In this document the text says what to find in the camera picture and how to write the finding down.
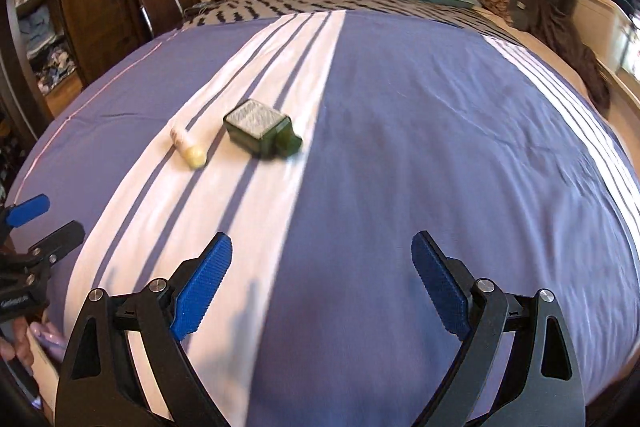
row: wooden floor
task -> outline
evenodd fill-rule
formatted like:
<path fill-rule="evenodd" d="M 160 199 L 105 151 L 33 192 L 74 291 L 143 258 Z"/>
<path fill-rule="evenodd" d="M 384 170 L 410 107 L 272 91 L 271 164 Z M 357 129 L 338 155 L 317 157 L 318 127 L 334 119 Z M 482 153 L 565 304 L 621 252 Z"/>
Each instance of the wooden floor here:
<path fill-rule="evenodd" d="M 44 98 L 54 118 L 66 109 L 76 96 L 82 91 L 82 82 L 77 73 L 72 73 L 63 80 L 59 86 L 47 94 Z"/>

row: green bottle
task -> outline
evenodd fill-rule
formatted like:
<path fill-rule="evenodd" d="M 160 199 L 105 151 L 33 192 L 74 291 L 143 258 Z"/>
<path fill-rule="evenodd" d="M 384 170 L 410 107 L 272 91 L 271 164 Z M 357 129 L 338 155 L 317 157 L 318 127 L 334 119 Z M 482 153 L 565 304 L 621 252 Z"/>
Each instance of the green bottle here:
<path fill-rule="evenodd" d="M 231 141 L 260 158 L 286 158 L 302 145 L 291 119 L 257 100 L 242 102 L 223 121 Z"/>

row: bottle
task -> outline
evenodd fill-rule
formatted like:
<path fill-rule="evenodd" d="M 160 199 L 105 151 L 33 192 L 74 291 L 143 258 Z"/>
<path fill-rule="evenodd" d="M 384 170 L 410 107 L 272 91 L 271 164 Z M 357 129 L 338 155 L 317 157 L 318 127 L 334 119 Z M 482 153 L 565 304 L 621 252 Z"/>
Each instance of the bottle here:
<path fill-rule="evenodd" d="M 242 102 L 223 121 L 231 141 L 260 158 L 286 158 L 302 145 L 291 119 L 257 100 Z"/>
<path fill-rule="evenodd" d="M 175 125 L 171 129 L 170 135 L 178 153 L 191 169 L 196 170 L 204 167 L 204 164 L 207 162 L 207 154 L 202 147 L 198 146 L 193 138 L 189 136 L 186 129 Z"/>

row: pink seam line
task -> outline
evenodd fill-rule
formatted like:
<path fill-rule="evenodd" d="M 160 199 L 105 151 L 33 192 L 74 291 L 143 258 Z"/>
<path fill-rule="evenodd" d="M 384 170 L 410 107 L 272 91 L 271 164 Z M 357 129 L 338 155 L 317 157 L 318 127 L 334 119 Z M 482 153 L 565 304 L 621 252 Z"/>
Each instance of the pink seam line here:
<path fill-rule="evenodd" d="M 93 102 L 96 97 L 103 92 L 105 89 L 107 89 L 107 87 L 111 86 L 111 84 L 113 84 L 116 80 L 118 80 L 123 74 L 127 73 L 127 71 L 129 71 L 133 66 L 136 66 L 137 64 L 139 64 L 140 62 L 142 62 L 143 60 L 145 60 L 145 58 L 147 58 L 149 55 L 151 55 L 154 51 L 156 51 L 156 49 L 158 49 L 160 46 L 162 46 L 165 42 L 169 42 L 171 39 L 173 39 L 176 35 L 179 35 L 180 33 L 182 33 L 183 31 L 185 31 L 185 29 L 187 28 L 183 28 L 181 29 L 179 32 L 175 32 L 173 35 L 171 35 L 171 37 L 169 37 L 167 40 L 165 41 L 161 41 L 158 42 L 158 44 L 156 44 L 152 49 L 150 49 L 148 52 L 146 52 L 145 55 L 143 55 L 142 57 L 140 57 L 138 60 L 136 60 L 135 62 L 133 62 L 132 64 L 130 64 L 129 66 L 127 66 L 126 68 L 124 68 L 122 71 L 120 71 L 120 73 L 118 73 L 116 76 L 114 76 L 109 82 L 107 82 L 106 84 L 104 84 L 104 86 L 102 86 L 99 91 L 97 93 L 95 93 L 89 100 L 87 100 L 86 102 L 84 102 L 79 108 L 77 108 L 75 111 L 73 111 L 73 113 L 71 113 L 68 117 L 65 118 L 65 121 L 63 121 L 63 123 L 60 125 L 60 127 L 58 127 L 55 131 L 55 133 L 53 133 L 53 136 L 51 136 L 51 138 L 49 138 L 49 141 L 47 141 L 47 143 L 45 144 L 45 146 L 42 148 L 42 151 L 40 151 L 38 153 L 38 155 L 34 158 L 33 163 L 31 164 L 31 166 L 29 167 L 29 170 L 27 171 L 27 174 L 24 175 L 24 178 L 22 179 L 22 181 L 20 182 L 20 186 L 18 187 L 17 192 L 15 193 L 15 198 L 14 198 L 14 204 L 17 203 L 18 198 L 20 197 L 20 193 L 22 191 L 22 188 L 24 187 L 24 183 L 27 181 L 27 178 L 29 177 L 29 174 L 31 174 L 31 171 L 33 171 L 33 168 L 36 166 L 36 164 L 38 163 L 38 160 L 40 159 L 40 157 L 46 152 L 46 150 L 49 148 L 49 145 L 51 145 L 51 143 L 53 142 L 53 140 L 56 138 L 56 136 L 58 136 L 58 134 L 60 134 L 60 131 L 62 131 L 62 129 L 64 128 L 64 126 L 71 121 L 71 119 L 73 117 L 75 117 L 80 111 L 82 111 L 87 105 L 89 105 L 91 102 Z"/>

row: bed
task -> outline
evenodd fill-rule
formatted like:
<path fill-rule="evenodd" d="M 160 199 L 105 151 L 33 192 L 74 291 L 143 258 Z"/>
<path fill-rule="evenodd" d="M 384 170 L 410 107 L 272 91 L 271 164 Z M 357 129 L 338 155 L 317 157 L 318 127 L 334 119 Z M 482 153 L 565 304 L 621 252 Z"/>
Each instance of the bed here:
<path fill-rule="evenodd" d="M 231 425 L 410 425 L 459 346 L 411 263 L 428 230 L 505 291 L 554 291 L 587 401 L 615 380 L 639 338 L 640 192 L 579 78 L 481 11 L 263 0 L 282 14 L 227 23 L 247 1 L 261 4 L 212 6 L 134 52 L 30 153 L 8 200 L 45 192 L 51 210 L 17 249 L 70 219 L 87 231 L 50 283 L 54 323 L 68 334 L 91 288 L 136 291 L 222 230 L 232 266 L 184 349 Z M 222 118 L 249 97 L 292 118 L 298 155 L 258 162 L 229 142 Z M 173 124 L 204 169 L 175 152 Z"/>

